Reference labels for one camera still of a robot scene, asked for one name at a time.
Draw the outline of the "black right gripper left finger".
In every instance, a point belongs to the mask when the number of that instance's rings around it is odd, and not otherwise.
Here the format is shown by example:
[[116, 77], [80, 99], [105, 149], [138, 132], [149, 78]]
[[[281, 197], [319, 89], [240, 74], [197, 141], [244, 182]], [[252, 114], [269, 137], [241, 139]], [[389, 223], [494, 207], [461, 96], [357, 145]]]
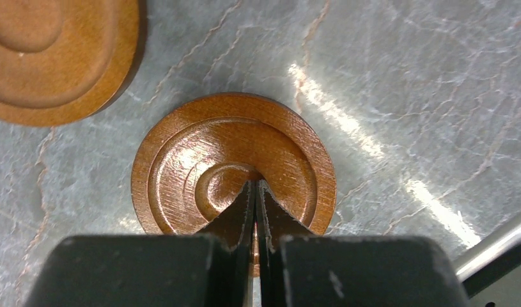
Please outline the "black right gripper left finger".
[[45, 261], [26, 306], [250, 306], [256, 182], [193, 235], [76, 235]]

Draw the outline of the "brown wooden ridged coaster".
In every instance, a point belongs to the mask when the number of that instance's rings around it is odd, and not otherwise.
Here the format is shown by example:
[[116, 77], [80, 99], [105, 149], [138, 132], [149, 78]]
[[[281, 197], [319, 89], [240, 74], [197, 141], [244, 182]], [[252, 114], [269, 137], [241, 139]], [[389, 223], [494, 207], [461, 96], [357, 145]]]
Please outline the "brown wooden ridged coaster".
[[0, 120], [48, 127], [115, 101], [137, 71], [144, 1], [0, 1]]
[[294, 218], [325, 233], [337, 199], [330, 155], [296, 112], [248, 93], [197, 98], [161, 119], [136, 153], [132, 203], [146, 233], [187, 235], [249, 180], [265, 180]]

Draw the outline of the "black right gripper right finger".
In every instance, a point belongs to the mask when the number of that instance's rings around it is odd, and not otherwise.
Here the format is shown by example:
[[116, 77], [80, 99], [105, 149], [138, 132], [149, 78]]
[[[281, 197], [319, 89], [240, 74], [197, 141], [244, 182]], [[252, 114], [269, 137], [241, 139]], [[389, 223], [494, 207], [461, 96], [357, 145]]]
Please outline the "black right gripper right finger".
[[451, 262], [420, 236], [314, 235], [256, 183], [263, 306], [468, 306]]

